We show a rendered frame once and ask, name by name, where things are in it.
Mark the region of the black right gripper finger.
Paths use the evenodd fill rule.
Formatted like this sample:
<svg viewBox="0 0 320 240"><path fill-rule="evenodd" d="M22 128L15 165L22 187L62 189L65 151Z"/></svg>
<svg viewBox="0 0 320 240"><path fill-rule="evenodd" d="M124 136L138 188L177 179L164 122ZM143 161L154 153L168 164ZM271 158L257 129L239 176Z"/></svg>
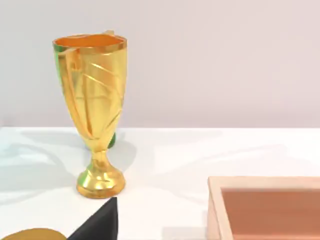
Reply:
<svg viewBox="0 0 320 240"><path fill-rule="evenodd" d="M67 240L118 240L118 201L111 197Z"/></svg>

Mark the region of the flat round yellow coaster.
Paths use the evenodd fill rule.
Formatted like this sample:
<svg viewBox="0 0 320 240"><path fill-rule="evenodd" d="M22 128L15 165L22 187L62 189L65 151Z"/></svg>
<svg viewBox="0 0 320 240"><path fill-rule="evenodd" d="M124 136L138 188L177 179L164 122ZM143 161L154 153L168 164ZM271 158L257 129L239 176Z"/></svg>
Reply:
<svg viewBox="0 0 320 240"><path fill-rule="evenodd" d="M1 240L67 240L67 237L49 228L30 228L9 234Z"/></svg>

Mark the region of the gold trophy cup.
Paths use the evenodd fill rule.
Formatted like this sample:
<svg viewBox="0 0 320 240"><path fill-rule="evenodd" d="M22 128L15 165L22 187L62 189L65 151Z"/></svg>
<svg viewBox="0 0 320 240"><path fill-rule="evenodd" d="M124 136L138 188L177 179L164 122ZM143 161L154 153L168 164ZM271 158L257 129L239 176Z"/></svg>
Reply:
<svg viewBox="0 0 320 240"><path fill-rule="evenodd" d="M124 104L128 41L107 30L59 37L52 45L70 117L91 152L76 189L91 199L113 197L126 184L107 151Z"/></svg>

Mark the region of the shallow salmon-coloured box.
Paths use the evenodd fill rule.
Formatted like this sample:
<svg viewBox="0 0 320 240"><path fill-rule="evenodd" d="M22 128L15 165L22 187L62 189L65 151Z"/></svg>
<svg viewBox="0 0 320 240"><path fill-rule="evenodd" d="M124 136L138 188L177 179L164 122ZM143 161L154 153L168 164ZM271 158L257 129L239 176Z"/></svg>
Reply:
<svg viewBox="0 0 320 240"><path fill-rule="evenodd" d="M320 240L320 177L210 176L207 240Z"/></svg>

